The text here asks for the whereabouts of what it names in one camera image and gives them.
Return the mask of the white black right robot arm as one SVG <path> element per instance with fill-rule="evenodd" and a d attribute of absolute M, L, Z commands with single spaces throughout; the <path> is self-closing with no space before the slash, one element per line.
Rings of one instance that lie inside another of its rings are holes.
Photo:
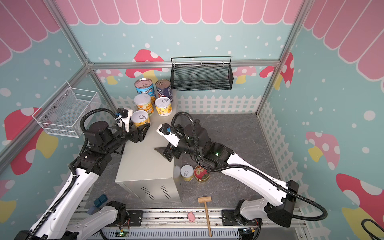
<path fill-rule="evenodd" d="M 323 206 L 299 195 L 298 183 L 273 178 L 247 163 L 227 146 L 213 142 L 200 121 L 186 112 L 176 113 L 170 124 L 159 125 L 157 133 L 169 142 L 158 150 L 166 159 L 189 155 L 208 172 L 232 177 L 261 195 L 259 200 L 239 201 L 234 218 L 240 225 L 268 218 L 281 227 L 289 228 L 292 219 L 316 222 L 328 216 Z M 314 217 L 295 215 L 297 200 L 317 208 L 321 214 Z"/>

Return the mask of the green yellow white lid can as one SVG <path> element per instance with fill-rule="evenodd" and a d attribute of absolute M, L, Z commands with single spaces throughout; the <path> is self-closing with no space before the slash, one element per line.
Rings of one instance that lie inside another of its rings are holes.
<path fill-rule="evenodd" d="M 148 94 L 138 94 L 134 98 L 134 102 L 140 111 L 146 111 L 149 116 L 154 113 L 152 98 Z"/>

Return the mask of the dark chopped tomatoes can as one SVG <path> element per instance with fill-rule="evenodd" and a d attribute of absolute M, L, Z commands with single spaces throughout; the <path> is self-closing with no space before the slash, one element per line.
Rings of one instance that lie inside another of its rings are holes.
<path fill-rule="evenodd" d="M 158 96 L 160 97 L 167 97 L 173 101 L 173 90 L 171 86 L 171 82 L 167 79 L 161 79 L 156 82 L 156 88 L 158 92 Z"/>

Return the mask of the yellow can silver lid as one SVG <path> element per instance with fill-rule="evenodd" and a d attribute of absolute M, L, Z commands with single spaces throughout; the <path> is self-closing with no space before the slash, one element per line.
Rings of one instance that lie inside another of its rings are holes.
<path fill-rule="evenodd" d="M 144 110 L 135 111 L 131 116 L 131 121 L 136 128 L 150 123 L 149 114 Z"/>

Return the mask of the blue chicken noodle soup can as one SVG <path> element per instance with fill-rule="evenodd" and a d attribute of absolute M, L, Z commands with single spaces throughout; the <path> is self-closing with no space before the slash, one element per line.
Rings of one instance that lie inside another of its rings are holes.
<path fill-rule="evenodd" d="M 155 88 L 151 79 L 142 78 L 135 82 L 135 88 L 138 94 L 148 94 L 152 102 L 156 100 Z"/>

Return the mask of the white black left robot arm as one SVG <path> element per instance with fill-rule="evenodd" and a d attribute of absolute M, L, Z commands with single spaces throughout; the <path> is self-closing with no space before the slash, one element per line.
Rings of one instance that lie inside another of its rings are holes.
<path fill-rule="evenodd" d="M 85 141 L 77 158 L 68 165 L 71 174 L 67 182 L 39 220 L 29 230 L 18 232 L 17 240 L 84 240 L 110 224 L 121 227 L 130 220 L 125 204 L 110 201 L 79 224 L 69 225 L 83 197 L 112 160 L 112 154 L 123 150 L 129 141 L 144 140 L 151 125 L 133 128 L 132 115 L 129 109 L 119 108 L 114 113 L 99 108 L 81 118 Z"/>

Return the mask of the white lid small can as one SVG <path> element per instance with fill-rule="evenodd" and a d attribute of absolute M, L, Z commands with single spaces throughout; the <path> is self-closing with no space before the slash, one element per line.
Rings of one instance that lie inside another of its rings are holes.
<path fill-rule="evenodd" d="M 161 117 L 169 116 L 172 113 L 171 100 L 168 97 L 160 97 L 155 100 L 157 113 Z"/>

